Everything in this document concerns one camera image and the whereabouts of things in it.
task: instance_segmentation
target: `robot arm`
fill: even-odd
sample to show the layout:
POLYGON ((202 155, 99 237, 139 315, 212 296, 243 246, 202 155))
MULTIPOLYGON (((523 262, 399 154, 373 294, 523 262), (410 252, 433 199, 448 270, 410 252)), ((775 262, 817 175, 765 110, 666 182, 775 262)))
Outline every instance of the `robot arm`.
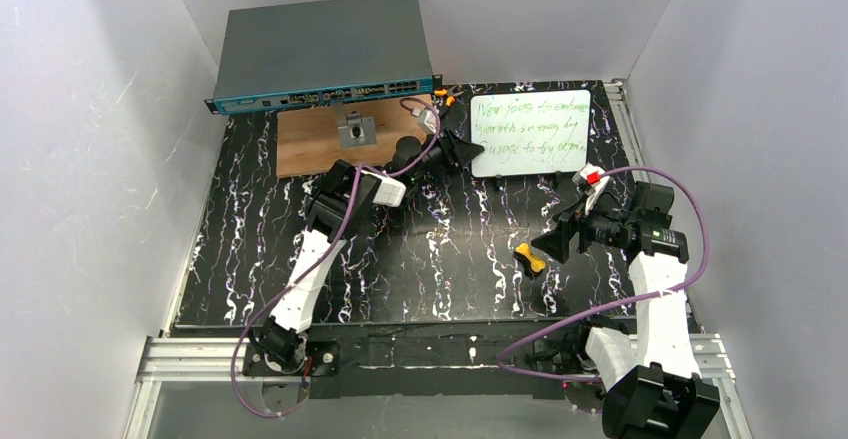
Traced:
MULTIPOLYGON (((583 196, 560 213, 557 227, 531 244, 568 260, 569 242, 578 252, 592 242, 625 251, 636 294, 669 291, 686 276, 686 237, 670 230, 674 201, 670 187, 637 182, 628 208, 604 201, 607 178, 586 165, 574 176, 583 196)), ((608 437, 701 437, 719 408, 715 386, 700 379, 687 330, 682 293, 636 304, 637 349, 624 333, 592 327, 584 346, 607 390, 603 428, 608 437)))
MULTIPOLYGON (((396 146, 391 169, 400 171, 423 150, 417 138, 401 138, 396 146)), ((482 152, 482 146, 466 142, 448 130, 437 138, 435 146, 427 152, 419 166, 404 174, 401 179, 413 180, 414 174, 422 169, 439 166, 466 167, 482 152)), ((302 357, 297 357, 296 354, 298 346, 302 343, 299 335, 312 325, 312 314, 321 288, 336 256, 352 235, 352 232, 344 231, 344 235, 336 241, 333 249, 329 250, 332 239, 342 227, 348 203, 353 201, 349 221, 356 223, 370 214, 372 206, 398 207, 406 195, 407 185, 401 180, 363 171, 356 188, 356 196, 350 197, 354 176, 354 166, 345 161, 337 161, 320 179, 310 199, 303 244, 289 277, 288 285, 291 289, 274 306, 263 325, 248 334, 254 348, 267 356, 268 360, 278 364, 282 371, 295 371, 299 367, 302 361, 302 357), (324 257, 328 250, 326 259, 295 283, 297 278, 324 257)))

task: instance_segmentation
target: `whiteboard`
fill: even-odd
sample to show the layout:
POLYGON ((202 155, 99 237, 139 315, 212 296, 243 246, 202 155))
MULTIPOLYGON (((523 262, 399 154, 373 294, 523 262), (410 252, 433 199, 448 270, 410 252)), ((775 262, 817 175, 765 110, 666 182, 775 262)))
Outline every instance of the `whiteboard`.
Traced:
POLYGON ((475 177, 577 171, 586 164, 586 90, 471 98, 471 142, 486 148, 471 161, 475 177))

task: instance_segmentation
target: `black marble table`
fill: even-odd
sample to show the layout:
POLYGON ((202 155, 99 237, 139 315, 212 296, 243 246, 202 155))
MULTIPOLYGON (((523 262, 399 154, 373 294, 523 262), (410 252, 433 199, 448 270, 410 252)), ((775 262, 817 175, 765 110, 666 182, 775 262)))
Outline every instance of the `black marble table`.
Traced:
MULTIPOLYGON (((469 134, 475 94, 587 89, 588 160, 628 164, 600 81, 463 85, 443 127, 469 134)), ((244 324, 288 281, 301 243, 305 199, 320 176, 277 179, 277 121, 230 117, 190 264, 175 333, 244 324)), ((552 227, 578 194, 570 174, 481 180, 469 171, 427 176, 408 204, 374 208, 355 225, 321 292, 315 323, 427 323, 560 317, 632 295, 619 250, 594 245, 565 265, 524 277, 512 248, 552 227)), ((608 190, 622 197, 630 176, 608 190)), ((617 314, 630 314, 622 308, 617 314)))

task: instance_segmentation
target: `metal clamp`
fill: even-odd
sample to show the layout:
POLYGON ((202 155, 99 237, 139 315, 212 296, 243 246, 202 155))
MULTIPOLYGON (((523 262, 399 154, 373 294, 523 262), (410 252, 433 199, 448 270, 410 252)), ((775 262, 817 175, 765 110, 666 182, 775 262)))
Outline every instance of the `metal clamp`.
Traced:
POLYGON ((332 107, 342 149, 377 144, 377 126, 373 117, 362 117, 356 111, 347 114, 341 102, 334 102, 332 107))

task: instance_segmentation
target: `wooden board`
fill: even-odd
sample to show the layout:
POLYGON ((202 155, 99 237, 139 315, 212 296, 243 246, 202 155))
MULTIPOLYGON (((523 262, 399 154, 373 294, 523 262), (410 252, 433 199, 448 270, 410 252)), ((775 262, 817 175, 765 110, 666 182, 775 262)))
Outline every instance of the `wooden board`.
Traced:
MULTIPOLYGON (((429 95, 415 96, 431 103, 429 95)), ((395 153, 395 144, 403 136, 426 137, 417 118, 400 107, 400 99, 357 102, 344 105, 345 112, 374 117, 377 144, 342 149, 331 107, 316 107, 277 114, 277 177, 302 176, 327 172, 343 159, 353 165, 387 164, 395 153)))

